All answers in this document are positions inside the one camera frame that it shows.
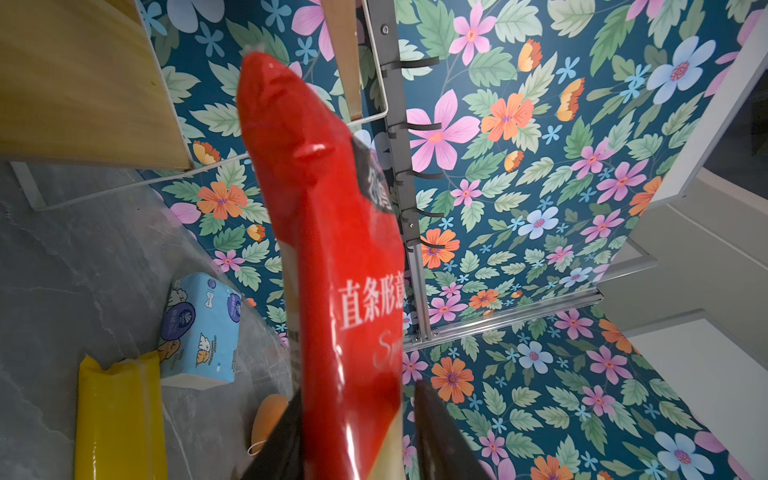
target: red plastic wrapper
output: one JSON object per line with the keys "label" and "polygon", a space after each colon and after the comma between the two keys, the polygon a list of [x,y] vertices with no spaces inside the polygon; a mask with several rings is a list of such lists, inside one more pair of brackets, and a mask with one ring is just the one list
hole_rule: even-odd
{"label": "red plastic wrapper", "polygon": [[381,167],[269,55],[243,60],[237,109],[283,258],[305,478],[405,478],[404,251]]}

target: gray marble countertop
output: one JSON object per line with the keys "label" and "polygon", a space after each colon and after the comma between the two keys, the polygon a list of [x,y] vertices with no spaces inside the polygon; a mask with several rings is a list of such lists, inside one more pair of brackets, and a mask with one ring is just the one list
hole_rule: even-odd
{"label": "gray marble countertop", "polygon": [[[31,169],[50,204],[139,179],[134,170]],[[87,353],[107,368],[155,349],[171,282],[198,271],[214,275],[209,256],[149,187],[36,213],[0,162],[3,478],[72,478],[80,361]],[[235,382],[163,388],[168,478],[239,478],[261,400],[290,390],[287,350],[243,306]]]}

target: wooden board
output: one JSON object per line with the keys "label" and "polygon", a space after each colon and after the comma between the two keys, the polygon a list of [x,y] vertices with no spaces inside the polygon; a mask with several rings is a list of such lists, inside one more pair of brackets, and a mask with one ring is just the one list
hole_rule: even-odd
{"label": "wooden board", "polygon": [[0,154],[191,168],[130,0],[0,2],[0,49]]}

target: blue tissue package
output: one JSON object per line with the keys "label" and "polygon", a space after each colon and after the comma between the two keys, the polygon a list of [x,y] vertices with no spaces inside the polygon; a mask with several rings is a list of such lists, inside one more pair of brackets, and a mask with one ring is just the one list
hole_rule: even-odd
{"label": "blue tissue package", "polygon": [[157,352],[164,386],[205,390],[235,380],[240,294],[205,273],[176,280]]}

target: yellow plastic bag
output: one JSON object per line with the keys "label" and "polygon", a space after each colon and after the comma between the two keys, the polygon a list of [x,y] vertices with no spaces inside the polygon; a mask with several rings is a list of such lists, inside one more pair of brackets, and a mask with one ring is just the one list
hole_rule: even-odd
{"label": "yellow plastic bag", "polygon": [[167,480],[160,360],[150,352],[78,376],[74,480]]}

